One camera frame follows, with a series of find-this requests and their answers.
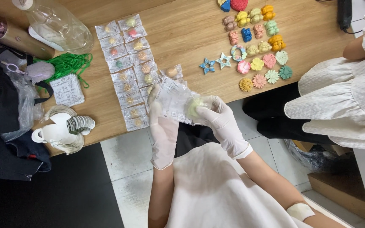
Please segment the gray tile floor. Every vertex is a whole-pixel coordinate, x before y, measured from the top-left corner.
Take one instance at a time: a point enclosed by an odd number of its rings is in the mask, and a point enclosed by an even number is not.
[[[257,121],[242,111],[243,100],[228,104],[233,110],[243,137],[275,171],[287,178],[299,191],[311,189],[310,171],[295,161],[285,142],[267,139],[256,130]],[[149,128],[140,129],[101,142],[116,200],[125,228],[147,227],[153,166]]]

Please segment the hand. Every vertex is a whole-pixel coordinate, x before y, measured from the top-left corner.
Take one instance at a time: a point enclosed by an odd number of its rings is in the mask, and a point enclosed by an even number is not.
[[[161,104],[155,100],[160,86],[155,84],[148,97],[150,132],[154,141],[151,162],[158,170],[163,170],[174,159],[179,122],[161,115]]]
[[[218,96],[210,96],[205,100],[209,100],[212,107],[197,107],[196,111],[201,119],[196,122],[212,129],[216,139],[232,159],[244,158],[250,154],[253,148],[243,139],[231,108]]]

